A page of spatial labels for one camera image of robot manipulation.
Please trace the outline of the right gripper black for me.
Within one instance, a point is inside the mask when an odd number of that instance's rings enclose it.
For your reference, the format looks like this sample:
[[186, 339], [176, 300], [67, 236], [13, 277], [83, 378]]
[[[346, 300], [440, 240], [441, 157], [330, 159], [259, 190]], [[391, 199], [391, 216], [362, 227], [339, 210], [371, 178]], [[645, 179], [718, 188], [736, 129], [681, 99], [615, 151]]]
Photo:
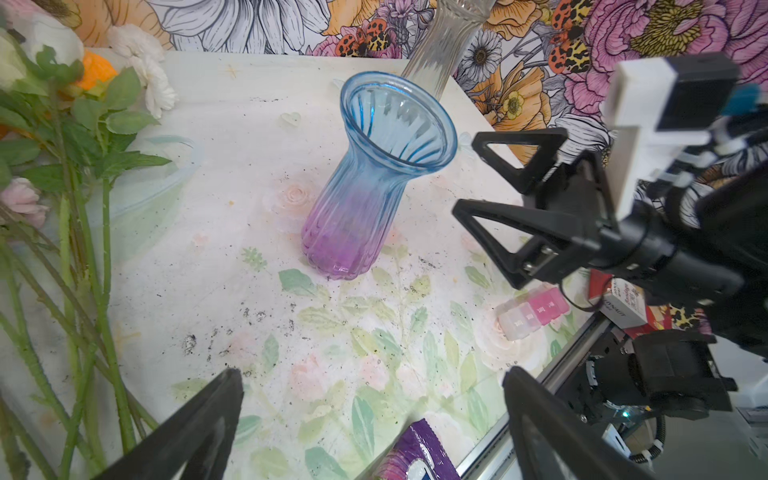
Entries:
[[[554, 168], [565, 128], [477, 133], [471, 147], [522, 195], [534, 192]], [[508, 161], [496, 145], [532, 147], [524, 163]], [[460, 199], [452, 214], [516, 290], [534, 280], [555, 284], [592, 268], [640, 287], [654, 304], [713, 306], [744, 286], [744, 274], [671, 226], [656, 209], [635, 201], [615, 218], [601, 160], [583, 151], [558, 165], [522, 205]]]

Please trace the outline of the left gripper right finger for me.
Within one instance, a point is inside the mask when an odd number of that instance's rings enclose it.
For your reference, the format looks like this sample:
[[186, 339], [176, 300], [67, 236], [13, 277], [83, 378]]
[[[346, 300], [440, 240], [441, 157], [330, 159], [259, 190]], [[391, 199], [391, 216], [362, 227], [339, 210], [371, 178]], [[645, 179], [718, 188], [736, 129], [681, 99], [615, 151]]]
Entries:
[[525, 479], [649, 479], [521, 367], [503, 382], [509, 431]]

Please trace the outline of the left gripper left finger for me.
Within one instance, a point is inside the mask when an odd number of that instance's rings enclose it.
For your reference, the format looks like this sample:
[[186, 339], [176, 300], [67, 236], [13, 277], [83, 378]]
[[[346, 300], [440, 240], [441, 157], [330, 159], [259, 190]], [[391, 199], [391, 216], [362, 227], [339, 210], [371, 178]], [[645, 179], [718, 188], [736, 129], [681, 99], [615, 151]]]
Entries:
[[228, 368], [193, 396], [100, 479], [221, 479], [241, 412], [238, 369]]

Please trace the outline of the blue purple glass vase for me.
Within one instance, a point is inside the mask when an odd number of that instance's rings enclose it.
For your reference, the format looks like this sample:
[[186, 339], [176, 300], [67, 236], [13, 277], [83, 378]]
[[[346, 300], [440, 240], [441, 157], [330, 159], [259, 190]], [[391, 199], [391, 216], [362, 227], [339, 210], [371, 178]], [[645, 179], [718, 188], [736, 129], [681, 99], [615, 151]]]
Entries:
[[385, 243], [409, 181], [454, 158], [458, 137], [440, 102], [394, 74], [370, 71], [342, 86], [348, 149], [301, 232], [309, 264], [334, 280], [367, 272]]

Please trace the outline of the yellow orange rose flower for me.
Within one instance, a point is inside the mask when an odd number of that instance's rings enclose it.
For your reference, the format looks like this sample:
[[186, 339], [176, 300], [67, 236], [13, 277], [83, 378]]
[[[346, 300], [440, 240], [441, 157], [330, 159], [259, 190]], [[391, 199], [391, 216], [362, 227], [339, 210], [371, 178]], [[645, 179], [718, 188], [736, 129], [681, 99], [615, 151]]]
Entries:
[[83, 76], [75, 86], [90, 90], [99, 84], [107, 84], [118, 75], [117, 70], [104, 57], [86, 50], [82, 59]]

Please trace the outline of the white rose flower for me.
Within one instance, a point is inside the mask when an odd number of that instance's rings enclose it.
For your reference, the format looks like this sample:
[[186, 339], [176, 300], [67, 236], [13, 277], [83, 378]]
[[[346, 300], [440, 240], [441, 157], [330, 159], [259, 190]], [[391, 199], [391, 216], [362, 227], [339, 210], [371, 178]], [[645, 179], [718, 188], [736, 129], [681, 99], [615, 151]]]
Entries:
[[45, 11], [1, 7], [1, 89], [11, 91], [16, 82], [30, 79], [25, 59], [36, 63], [46, 47], [55, 65], [69, 67], [84, 57], [75, 32]]

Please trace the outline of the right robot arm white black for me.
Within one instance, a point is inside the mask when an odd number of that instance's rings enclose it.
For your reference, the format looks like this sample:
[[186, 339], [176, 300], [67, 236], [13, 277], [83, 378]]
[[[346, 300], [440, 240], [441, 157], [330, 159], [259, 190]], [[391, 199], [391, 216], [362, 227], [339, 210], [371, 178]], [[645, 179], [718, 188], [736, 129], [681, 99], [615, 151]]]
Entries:
[[703, 310], [714, 335], [675, 330], [641, 335], [629, 354], [603, 353], [590, 380], [617, 406], [647, 406], [697, 420], [728, 411], [736, 391], [709, 347], [725, 337], [767, 353], [767, 170], [760, 167], [703, 198], [697, 229], [635, 201], [620, 218], [598, 155], [556, 161], [562, 128], [481, 132], [473, 150], [524, 199], [522, 205], [459, 200], [454, 217], [514, 288], [562, 282], [585, 268], [623, 279], [663, 304]]

